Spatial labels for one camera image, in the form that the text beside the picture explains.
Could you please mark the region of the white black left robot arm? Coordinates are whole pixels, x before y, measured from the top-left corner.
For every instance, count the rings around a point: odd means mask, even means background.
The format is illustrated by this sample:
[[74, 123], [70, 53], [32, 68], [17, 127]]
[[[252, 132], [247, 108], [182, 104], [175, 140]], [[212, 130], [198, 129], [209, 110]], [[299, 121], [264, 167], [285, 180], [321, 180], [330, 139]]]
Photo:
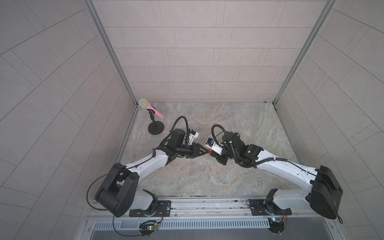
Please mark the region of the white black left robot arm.
[[148, 190], [139, 190], [138, 185], [157, 169], [163, 168], [176, 158], [194, 159], [208, 153], [194, 139], [198, 133], [187, 127], [185, 130], [172, 126], [170, 133], [152, 153], [131, 164], [114, 164], [102, 176], [103, 182], [95, 194], [95, 200], [103, 211], [121, 217], [127, 211], [143, 211], [151, 216], [157, 210], [158, 198]]

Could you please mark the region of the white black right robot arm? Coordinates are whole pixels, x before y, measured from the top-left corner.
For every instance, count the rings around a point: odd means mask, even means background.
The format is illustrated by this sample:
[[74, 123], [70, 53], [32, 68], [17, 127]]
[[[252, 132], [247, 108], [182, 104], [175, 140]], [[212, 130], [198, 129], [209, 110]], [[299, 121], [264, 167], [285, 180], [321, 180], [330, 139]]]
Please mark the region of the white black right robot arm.
[[339, 215], [343, 189], [330, 168], [313, 168], [291, 162], [257, 145], [246, 145], [238, 133], [228, 132], [219, 124], [213, 125], [211, 130], [216, 128], [222, 131], [222, 141], [213, 134], [206, 147], [219, 163], [226, 165], [232, 159], [242, 168], [267, 171], [299, 186], [297, 190], [288, 191], [271, 189], [261, 203], [251, 200], [250, 207], [284, 217], [291, 209], [311, 209], [324, 218], [343, 222]]

